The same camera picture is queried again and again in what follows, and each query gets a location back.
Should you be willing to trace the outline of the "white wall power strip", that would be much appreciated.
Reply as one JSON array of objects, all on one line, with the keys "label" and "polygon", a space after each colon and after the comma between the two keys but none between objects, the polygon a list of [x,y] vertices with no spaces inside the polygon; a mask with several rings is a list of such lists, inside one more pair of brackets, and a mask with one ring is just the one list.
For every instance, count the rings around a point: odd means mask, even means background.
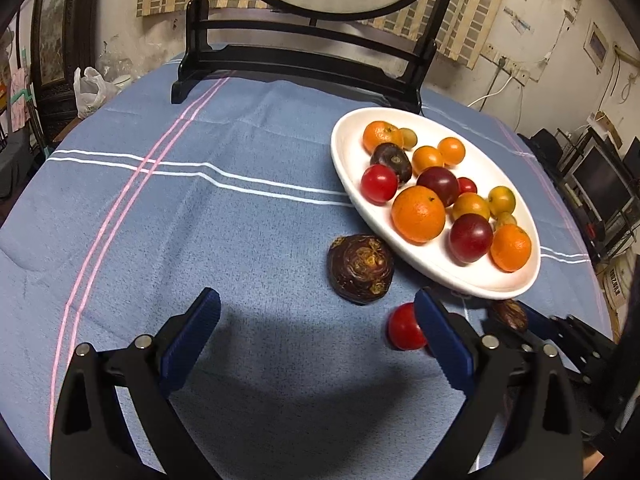
[{"label": "white wall power strip", "polygon": [[521,86],[526,86],[529,82],[530,71],[526,64],[512,60],[512,58],[500,52],[489,42],[486,42],[483,49],[480,50],[480,56],[512,76]]}]

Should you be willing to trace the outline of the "red cherry tomato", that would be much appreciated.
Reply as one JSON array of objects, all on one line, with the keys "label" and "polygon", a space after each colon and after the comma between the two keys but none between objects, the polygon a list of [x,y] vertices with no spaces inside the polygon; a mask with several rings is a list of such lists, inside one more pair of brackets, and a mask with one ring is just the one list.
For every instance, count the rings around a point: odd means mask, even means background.
[{"label": "red cherry tomato", "polygon": [[369,166],[362,174],[360,192],[370,203],[384,205],[398,190],[398,177],[390,168],[380,164]]}]

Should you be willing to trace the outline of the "dark wooden framed mirror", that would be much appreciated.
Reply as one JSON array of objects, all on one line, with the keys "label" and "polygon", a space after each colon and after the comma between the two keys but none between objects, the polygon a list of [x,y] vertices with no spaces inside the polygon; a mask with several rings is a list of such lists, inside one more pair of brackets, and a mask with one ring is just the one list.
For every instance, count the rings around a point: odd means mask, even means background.
[{"label": "dark wooden framed mirror", "polygon": [[30,76],[43,140],[77,117],[75,70],[96,64],[98,0],[35,0]]}]

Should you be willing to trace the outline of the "small yellow green citrus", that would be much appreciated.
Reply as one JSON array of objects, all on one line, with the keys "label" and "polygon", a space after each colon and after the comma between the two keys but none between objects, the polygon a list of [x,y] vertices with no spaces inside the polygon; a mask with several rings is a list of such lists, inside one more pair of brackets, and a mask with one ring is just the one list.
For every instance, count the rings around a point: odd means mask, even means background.
[{"label": "small yellow green citrus", "polygon": [[409,128],[400,128],[399,132],[402,136],[402,148],[405,151],[412,151],[418,144],[418,136]]}]

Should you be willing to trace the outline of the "small red tomato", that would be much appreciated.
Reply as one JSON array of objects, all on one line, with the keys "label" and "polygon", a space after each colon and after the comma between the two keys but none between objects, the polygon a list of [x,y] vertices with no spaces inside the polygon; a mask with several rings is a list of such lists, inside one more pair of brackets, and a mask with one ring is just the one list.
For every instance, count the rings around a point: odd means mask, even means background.
[{"label": "small red tomato", "polygon": [[473,180],[467,177],[458,177],[459,194],[476,193],[477,186]]}]

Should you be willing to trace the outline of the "yellow lemon fruit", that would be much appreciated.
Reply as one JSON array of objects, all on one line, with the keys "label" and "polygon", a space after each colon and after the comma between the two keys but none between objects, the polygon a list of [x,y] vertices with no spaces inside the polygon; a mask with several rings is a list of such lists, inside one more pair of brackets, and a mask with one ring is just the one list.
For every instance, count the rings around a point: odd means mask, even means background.
[{"label": "yellow lemon fruit", "polygon": [[516,198],[513,191],[503,185],[492,188],[487,196],[491,217],[497,219],[500,214],[513,214]]}]

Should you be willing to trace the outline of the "white plastic bag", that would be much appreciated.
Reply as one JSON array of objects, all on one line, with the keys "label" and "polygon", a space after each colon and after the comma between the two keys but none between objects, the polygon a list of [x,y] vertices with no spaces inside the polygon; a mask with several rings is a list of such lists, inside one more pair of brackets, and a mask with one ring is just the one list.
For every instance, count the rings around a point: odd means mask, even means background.
[{"label": "white plastic bag", "polygon": [[89,117],[119,94],[116,84],[106,81],[102,74],[91,66],[84,70],[76,68],[73,90],[79,119]]}]

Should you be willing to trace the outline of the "white oval plate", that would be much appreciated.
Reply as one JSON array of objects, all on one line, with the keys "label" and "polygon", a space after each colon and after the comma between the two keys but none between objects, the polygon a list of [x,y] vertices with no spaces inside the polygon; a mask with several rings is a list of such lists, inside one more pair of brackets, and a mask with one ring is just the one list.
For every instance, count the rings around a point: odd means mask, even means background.
[{"label": "white oval plate", "polygon": [[487,299],[533,286],[541,267],[533,215],[459,133],[401,110],[360,108],[334,125],[330,148],[358,214],[417,271]]}]

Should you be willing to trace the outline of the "small orange mandarin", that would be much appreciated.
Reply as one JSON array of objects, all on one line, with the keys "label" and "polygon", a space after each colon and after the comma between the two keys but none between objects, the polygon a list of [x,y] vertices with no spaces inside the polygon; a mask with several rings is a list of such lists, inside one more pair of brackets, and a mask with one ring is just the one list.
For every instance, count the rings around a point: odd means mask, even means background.
[{"label": "small orange mandarin", "polygon": [[466,155],[466,149],[462,141],[454,136],[442,139],[437,149],[442,155],[442,161],[447,166],[457,166]]}]

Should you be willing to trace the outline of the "large orange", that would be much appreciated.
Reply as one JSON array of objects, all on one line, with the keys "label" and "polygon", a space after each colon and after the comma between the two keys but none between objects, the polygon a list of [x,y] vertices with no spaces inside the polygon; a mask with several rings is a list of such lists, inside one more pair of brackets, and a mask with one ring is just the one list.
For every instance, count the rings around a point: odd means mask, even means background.
[{"label": "large orange", "polygon": [[446,209],[432,190],[413,185],[394,199],[390,218],[395,231],[407,242],[424,245],[444,229]]}]

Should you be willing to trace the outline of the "dark brown passion fruit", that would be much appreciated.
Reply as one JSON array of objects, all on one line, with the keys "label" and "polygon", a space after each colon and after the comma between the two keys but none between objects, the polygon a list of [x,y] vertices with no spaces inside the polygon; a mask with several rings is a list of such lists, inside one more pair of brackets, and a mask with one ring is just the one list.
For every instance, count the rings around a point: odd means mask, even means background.
[{"label": "dark brown passion fruit", "polygon": [[413,175],[413,168],[405,151],[392,142],[378,144],[371,155],[370,164],[393,170],[400,185],[408,183]]}]

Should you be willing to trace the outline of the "round embroidered screen on stand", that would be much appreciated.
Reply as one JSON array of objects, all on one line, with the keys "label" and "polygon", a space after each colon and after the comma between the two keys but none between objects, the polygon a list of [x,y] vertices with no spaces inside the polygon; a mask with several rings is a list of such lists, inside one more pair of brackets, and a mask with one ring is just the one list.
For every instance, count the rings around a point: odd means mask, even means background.
[{"label": "round embroidered screen on stand", "polygon": [[[177,80],[171,86],[171,102],[182,103],[190,91],[203,79],[218,72],[238,70],[241,73],[261,73],[312,79],[330,84],[372,92],[400,110],[419,114],[422,110],[421,87],[437,51],[437,34],[444,21],[450,0],[436,0],[423,34],[411,51],[386,44],[381,40],[357,36],[324,22],[346,24],[380,18],[399,11],[418,0],[397,0],[387,6],[362,12],[324,12],[288,3],[285,0],[259,0],[269,9],[295,15],[298,22],[267,21],[259,18],[208,17],[208,0],[190,0],[186,6],[186,52],[178,66]],[[339,56],[305,52],[278,47],[225,46],[218,50],[208,43],[207,33],[216,29],[259,30],[284,32],[350,44],[368,51],[385,54],[407,62],[398,77],[387,75],[374,65],[340,58]]]}]

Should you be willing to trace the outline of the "black computer monitor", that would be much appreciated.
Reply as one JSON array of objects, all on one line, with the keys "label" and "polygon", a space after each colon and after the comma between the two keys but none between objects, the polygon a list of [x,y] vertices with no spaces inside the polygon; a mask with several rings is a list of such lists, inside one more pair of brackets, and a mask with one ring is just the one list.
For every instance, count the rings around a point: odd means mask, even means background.
[{"label": "black computer monitor", "polygon": [[570,177],[588,205],[603,223],[622,214],[634,199],[634,192],[616,170],[612,160],[593,146],[570,172]]}]

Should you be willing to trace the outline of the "blue striped tablecloth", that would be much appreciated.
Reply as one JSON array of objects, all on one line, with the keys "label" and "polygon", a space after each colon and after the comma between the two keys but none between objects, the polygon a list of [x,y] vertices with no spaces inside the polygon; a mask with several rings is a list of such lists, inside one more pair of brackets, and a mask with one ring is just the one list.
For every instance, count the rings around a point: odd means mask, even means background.
[{"label": "blue striped tablecloth", "polygon": [[80,124],[1,229],[1,413],[41,469],[70,349],[128,346],[205,287],[222,312],[172,398],[227,479],[409,479],[462,403],[385,325],[425,278],[398,262],[367,307],[326,278],[364,223],[336,175],[338,118],[373,96],[285,80],[139,79]]}]

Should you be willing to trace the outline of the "dark purple plum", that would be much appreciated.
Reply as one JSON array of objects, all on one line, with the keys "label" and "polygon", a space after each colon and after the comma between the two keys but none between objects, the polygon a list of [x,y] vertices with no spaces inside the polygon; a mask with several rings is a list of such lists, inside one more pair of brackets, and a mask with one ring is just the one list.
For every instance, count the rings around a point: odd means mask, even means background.
[{"label": "dark purple plum", "polygon": [[479,214],[462,214],[449,230],[448,245],[454,260],[470,264],[489,252],[493,239],[487,219]]},{"label": "dark purple plum", "polygon": [[460,194],[457,177],[444,167],[431,166],[425,169],[416,184],[432,190],[445,207],[452,206]]}]

